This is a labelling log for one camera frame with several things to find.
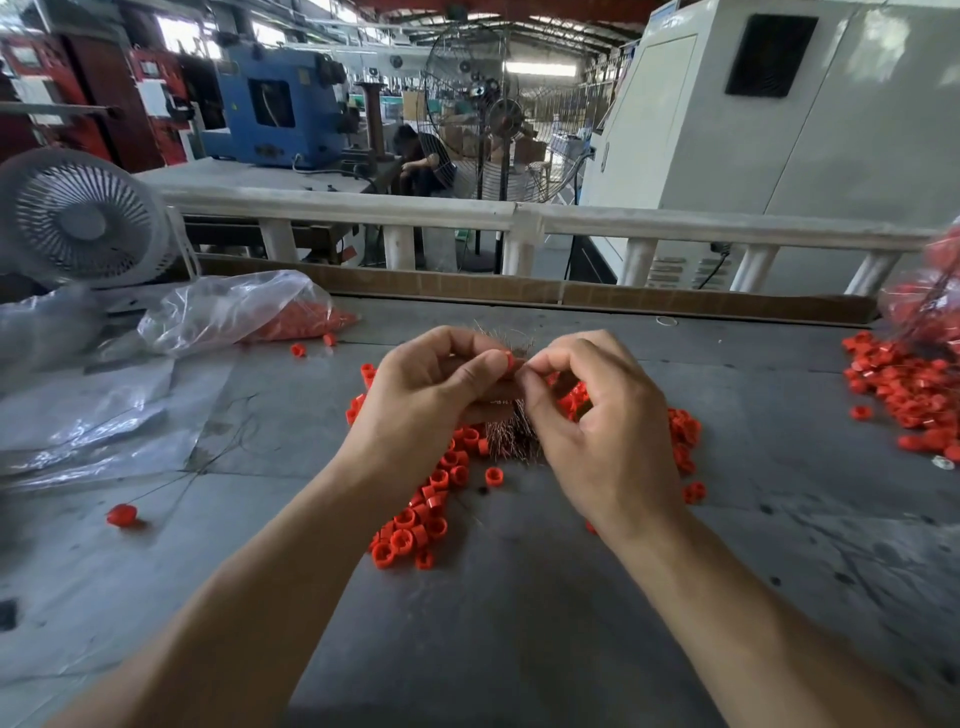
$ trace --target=wire bristle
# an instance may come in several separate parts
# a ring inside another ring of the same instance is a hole
[[[517,344],[511,341],[510,336],[503,336],[497,331],[486,331],[480,327],[477,329],[497,341],[504,342],[517,358],[525,359],[533,349],[533,339],[525,336],[524,341]],[[543,454],[540,438],[527,419],[522,400],[514,400],[514,416],[510,420],[487,424],[487,441],[490,443],[490,454],[495,460],[519,460],[521,463],[530,464],[539,462]]]

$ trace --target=black hair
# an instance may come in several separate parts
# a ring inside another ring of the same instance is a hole
[[[414,128],[409,124],[402,124],[397,127],[396,132],[394,133],[394,148],[399,149],[406,141],[416,141],[418,138],[417,132],[414,131]]]

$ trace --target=forearm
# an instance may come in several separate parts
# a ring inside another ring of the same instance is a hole
[[[900,686],[780,599],[692,516],[611,546],[730,726],[924,725]]]
[[[273,724],[371,534],[397,509],[372,492],[348,470],[326,469],[49,726]]]

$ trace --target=hand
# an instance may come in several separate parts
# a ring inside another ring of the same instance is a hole
[[[467,328],[433,328],[401,344],[380,363],[335,460],[405,503],[433,472],[458,424],[513,416],[521,393],[504,379],[508,364],[507,347]]]
[[[543,377],[553,372],[564,374],[551,392]],[[579,423],[555,403],[575,383],[566,373],[587,384],[593,404]],[[663,392],[612,335],[562,336],[516,379],[561,488],[605,540],[629,540],[684,517]]]

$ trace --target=fan grille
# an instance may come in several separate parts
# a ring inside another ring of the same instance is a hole
[[[35,150],[0,166],[0,225],[14,264],[39,279],[135,284],[175,257],[149,190],[81,152]]]

